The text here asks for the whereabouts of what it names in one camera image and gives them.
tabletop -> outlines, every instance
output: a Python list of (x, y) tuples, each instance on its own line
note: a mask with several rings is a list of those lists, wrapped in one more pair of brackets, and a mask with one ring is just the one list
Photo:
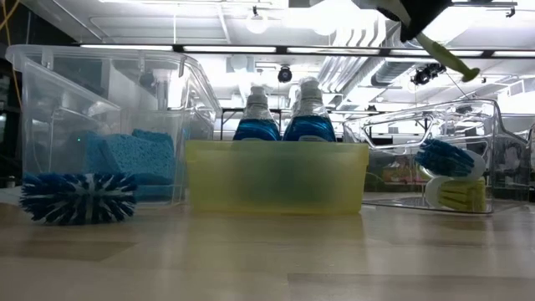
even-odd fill
[(535, 206), (459, 216), (196, 215), (31, 222), (0, 203), (1, 300), (533, 300)]

translucent yellow container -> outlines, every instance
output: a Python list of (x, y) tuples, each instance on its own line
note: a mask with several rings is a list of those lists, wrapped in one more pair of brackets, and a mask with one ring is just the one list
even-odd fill
[(189, 140), (186, 162), (196, 212), (355, 214), (368, 145)]

scrub brush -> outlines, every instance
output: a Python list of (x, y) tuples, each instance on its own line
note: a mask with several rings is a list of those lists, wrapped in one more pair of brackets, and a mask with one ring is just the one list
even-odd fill
[(120, 222), (134, 214), (136, 189), (134, 176), (122, 173), (25, 175), (19, 205), (34, 221), (62, 226)]
[[(354, 2), (368, 3), (374, 5), (377, 10), (385, 13), (385, 16), (394, 21), (401, 21), (406, 28), (411, 28), (411, 18), (405, 6), (400, 0), (357, 0)], [(453, 55), (449, 50), (442, 45), (426, 37), (423, 33), (416, 34), (416, 39), (420, 45), (435, 58), (439, 63), (445, 65), (449, 69), (453, 69), (463, 75), (462, 81), (469, 82), (473, 80), (480, 71), (478, 68), (468, 68), (460, 59)]]
[(431, 206), (462, 212), (487, 209), (483, 157), (435, 139), (425, 140), (420, 148), (415, 161), (432, 177), (425, 185), (425, 200)]

dish soap bottle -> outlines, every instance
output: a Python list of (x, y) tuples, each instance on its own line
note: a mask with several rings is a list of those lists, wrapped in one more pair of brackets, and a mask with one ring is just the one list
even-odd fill
[(325, 109), (319, 82), (314, 77), (301, 79), (301, 94), (296, 110), (284, 133), (285, 141), (335, 142), (333, 124)]
[(261, 86), (252, 86), (234, 140), (281, 140), (277, 124), (268, 108), (268, 97)]

bottle cap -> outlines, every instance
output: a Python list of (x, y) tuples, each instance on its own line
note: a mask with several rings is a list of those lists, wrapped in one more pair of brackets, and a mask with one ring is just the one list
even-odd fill
[(301, 100), (322, 101), (322, 93), (319, 89), (319, 82), (314, 77), (306, 77), (299, 81), (301, 87)]
[(262, 86), (251, 87), (251, 94), (247, 97), (247, 104), (268, 104), (268, 97)]

